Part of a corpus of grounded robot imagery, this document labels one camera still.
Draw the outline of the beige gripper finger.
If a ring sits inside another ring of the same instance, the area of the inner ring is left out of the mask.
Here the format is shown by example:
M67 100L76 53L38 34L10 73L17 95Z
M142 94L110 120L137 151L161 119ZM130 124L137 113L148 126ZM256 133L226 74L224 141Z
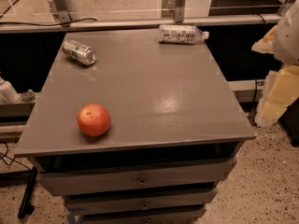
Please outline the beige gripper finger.
M277 30L277 26L275 25L264 35L262 39L255 42L254 45L251 47L251 49L259 53L273 54L276 30Z
M270 71L265 79L255 123L259 127L275 124L287 108L299 98L299 65L284 64Z

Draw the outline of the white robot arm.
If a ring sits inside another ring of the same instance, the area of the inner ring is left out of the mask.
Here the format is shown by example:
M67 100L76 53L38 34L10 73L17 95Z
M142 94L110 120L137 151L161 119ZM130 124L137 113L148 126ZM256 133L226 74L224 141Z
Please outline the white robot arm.
M280 21L251 47L259 53L273 54L282 62L265 79L255 123L259 127L275 124L299 98L299 0L282 15Z

